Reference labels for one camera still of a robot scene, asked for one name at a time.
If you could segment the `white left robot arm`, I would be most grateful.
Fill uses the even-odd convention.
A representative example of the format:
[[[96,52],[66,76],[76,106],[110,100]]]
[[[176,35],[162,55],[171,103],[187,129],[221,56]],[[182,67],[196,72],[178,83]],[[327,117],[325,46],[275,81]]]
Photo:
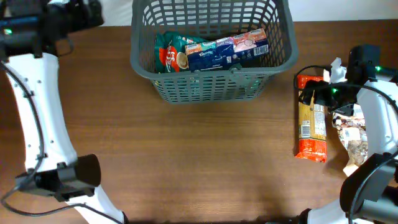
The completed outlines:
[[[99,1],[1,2],[1,68],[16,98],[25,142],[25,172],[12,191],[53,197],[88,223],[127,223],[101,186],[98,158],[76,153],[58,90],[57,43],[103,22]]]

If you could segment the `green coffee bag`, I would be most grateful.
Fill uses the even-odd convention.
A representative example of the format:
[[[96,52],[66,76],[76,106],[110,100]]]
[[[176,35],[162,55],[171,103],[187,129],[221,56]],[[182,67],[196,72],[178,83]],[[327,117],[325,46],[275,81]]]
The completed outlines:
[[[157,73],[185,72],[189,70],[185,46],[207,42],[206,39],[178,32],[156,33],[155,69]]]

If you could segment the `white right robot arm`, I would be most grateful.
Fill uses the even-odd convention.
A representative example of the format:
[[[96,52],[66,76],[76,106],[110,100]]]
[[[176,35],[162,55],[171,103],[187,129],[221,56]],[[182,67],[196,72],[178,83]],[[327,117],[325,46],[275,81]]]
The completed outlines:
[[[329,81],[311,81],[299,100],[352,115],[355,104],[364,115],[368,158],[345,179],[339,199],[324,207],[307,209],[298,223],[397,223],[397,69],[380,64],[377,45],[358,45],[349,53],[344,72],[330,67]]]

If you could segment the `red spaghetti packet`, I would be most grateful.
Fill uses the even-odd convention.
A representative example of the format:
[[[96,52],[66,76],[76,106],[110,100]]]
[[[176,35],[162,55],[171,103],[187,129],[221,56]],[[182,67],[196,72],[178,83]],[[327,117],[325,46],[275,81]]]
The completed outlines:
[[[298,152],[295,157],[326,162],[325,108],[315,103],[315,93],[303,91],[307,84],[323,81],[322,77],[298,75]]]

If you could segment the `beige brown snack bag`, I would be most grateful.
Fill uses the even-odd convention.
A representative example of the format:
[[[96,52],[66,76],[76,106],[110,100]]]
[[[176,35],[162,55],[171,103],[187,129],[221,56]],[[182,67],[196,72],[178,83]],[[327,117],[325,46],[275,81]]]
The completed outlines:
[[[348,163],[343,172],[349,177],[368,158],[368,138],[366,134],[365,119],[359,105],[348,106],[353,114],[346,116],[333,112],[332,126],[337,130],[340,142],[348,153]]]

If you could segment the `colourful tissue multipack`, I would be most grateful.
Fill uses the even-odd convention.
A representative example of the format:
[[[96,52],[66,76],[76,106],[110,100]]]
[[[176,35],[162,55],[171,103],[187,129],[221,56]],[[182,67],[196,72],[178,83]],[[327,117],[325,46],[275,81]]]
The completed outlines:
[[[263,28],[185,47],[191,71],[229,68],[268,53],[269,41]]]

